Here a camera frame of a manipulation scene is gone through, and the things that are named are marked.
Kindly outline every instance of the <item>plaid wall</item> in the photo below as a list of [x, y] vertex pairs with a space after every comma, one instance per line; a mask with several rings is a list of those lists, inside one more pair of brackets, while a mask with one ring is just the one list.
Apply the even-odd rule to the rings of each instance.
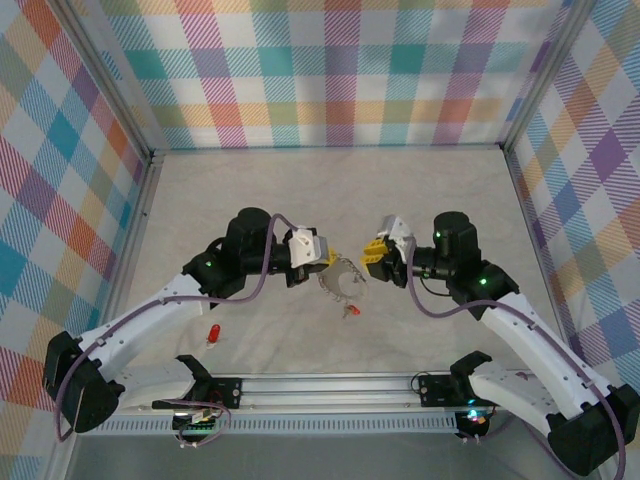
[[150, 144], [194, 149], [496, 143], [572, 0], [74, 3]]
[[144, 165], [45, 1], [0, 12], [0, 479], [28, 480], [47, 342], [96, 325]]
[[640, 391], [640, 0], [600, 0], [511, 158], [571, 346]]

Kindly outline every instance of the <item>table surface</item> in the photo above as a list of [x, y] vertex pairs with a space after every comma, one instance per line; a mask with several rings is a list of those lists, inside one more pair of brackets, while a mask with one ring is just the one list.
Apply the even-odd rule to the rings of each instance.
[[[419, 245], [430, 245], [433, 218], [459, 210], [478, 229], [487, 260], [520, 285], [549, 325], [558, 325], [513, 183], [499, 150], [350, 149], [234, 151], [166, 157], [129, 291], [129, 307], [162, 288], [193, 255], [224, 235], [244, 207], [283, 213], [314, 226], [336, 251], [359, 265], [362, 247], [387, 214], [400, 215]], [[285, 233], [277, 228], [279, 239]], [[247, 281], [252, 290], [256, 278]], [[444, 285], [431, 282], [433, 289]], [[450, 299], [420, 291], [434, 311]], [[523, 363], [468, 313], [423, 316], [408, 290], [368, 281], [361, 315], [343, 319], [343, 306], [315, 276], [287, 289], [269, 277], [247, 305], [221, 306], [158, 338], [134, 364], [190, 353], [218, 373], [410, 372], [444, 370], [481, 350], [507, 368]], [[218, 323], [218, 345], [205, 349]]]

